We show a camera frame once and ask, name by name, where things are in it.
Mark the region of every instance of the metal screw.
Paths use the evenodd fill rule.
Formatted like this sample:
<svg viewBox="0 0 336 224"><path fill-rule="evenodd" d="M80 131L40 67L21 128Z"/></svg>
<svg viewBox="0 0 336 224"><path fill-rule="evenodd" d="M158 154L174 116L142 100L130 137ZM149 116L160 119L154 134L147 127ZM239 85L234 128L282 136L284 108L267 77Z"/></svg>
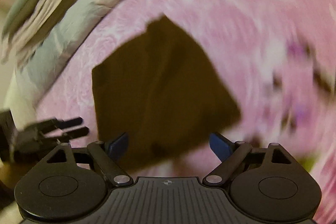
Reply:
<svg viewBox="0 0 336 224"><path fill-rule="evenodd" d="M222 181L222 178L217 175L210 175L207 176L205 180L209 183L220 183Z"/></svg>
<svg viewBox="0 0 336 224"><path fill-rule="evenodd" d="M127 183L130 180L131 180L130 177L125 176L125 175L119 175L119 176L114 177L114 181L118 184Z"/></svg>

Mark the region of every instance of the pink bedspread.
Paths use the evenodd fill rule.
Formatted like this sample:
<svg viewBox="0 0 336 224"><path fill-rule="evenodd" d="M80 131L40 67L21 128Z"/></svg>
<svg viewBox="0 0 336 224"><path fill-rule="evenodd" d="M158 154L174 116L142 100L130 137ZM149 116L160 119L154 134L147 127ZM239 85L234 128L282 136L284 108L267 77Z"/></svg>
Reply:
<svg viewBox="0 0 336 224"><path fill-rule="evenodd" d="M297 37L314 45L318 62L335 75L335 10L336 0L123 0L70 60L39 105L38 118L81 116L91 134L73 146L96 140L92 68L165 14L199 42L240 103L243 120L224 132L229 138L259 135L264 145L279 142L294 156L320 155L311 172L323 191L315 220L330 223L336 219L336 105L313 85L312 62ZM272 90L274 73L282 78L282 90ZM281 129L287 110L296 119L295 130ZM205 144L134 175L203 177L218 163Z"/></svg>

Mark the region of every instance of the ribbed gray plate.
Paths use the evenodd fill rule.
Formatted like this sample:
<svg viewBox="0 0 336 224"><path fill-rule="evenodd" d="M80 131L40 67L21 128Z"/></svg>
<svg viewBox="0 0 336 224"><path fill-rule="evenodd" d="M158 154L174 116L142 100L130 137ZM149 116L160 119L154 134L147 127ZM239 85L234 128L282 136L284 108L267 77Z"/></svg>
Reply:
<svg viewBox="0 0 336 224"><path fill-rule="evenodd" d="M25 220L22 224L33 222ZM139 178L112 191L97 211L75 224L257 224L237 211L220 189L197 178ZM313 224L304 221L301 224Z"/></svg>

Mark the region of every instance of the brown cloth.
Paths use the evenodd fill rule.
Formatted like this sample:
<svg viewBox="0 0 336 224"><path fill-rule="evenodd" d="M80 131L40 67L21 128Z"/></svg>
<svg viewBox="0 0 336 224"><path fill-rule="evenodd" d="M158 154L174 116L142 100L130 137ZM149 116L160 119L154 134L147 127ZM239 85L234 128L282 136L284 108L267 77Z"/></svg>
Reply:
<svg viewBox="0 0 336 224"><path fill-rule="evenodd" d="M95 67L92 88L99 139L129 134L119 162L129 172L175 159L240 119L201 47L167 17Z"/></svg>

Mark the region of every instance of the crosshair logo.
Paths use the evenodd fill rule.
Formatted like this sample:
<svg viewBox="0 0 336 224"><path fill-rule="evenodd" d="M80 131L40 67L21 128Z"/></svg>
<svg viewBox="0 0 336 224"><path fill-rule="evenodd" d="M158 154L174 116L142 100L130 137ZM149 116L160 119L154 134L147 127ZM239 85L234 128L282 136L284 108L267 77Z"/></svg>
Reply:
<svg viewBox="0 0 336 224"><path fill-rule="evenodd" d="M167 186L169 186L169 185L172 184L173 182L172 182L171 180L165 180L163 183L166 184Z"/></svg>

